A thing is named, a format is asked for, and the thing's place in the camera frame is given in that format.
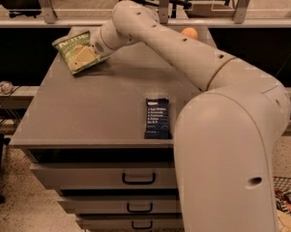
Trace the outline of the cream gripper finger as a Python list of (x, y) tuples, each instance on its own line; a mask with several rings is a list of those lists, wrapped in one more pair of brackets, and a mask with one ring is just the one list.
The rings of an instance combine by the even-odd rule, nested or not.
[(74, 48), (75, 55), (70, 65), (72, 68), (83, 67), (96, 59), (95, 51), (89, 46), (78, 45)]

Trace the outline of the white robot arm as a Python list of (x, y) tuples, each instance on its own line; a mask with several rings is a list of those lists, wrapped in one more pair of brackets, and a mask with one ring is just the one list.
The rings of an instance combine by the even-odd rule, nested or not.
[(92, 40), (103, 58), (143, 42), (200, 92), (173, 134), (185, 232), (279, 232), (272, 151), (291, 115), (285, 87), (128, 0), (116, 4)]

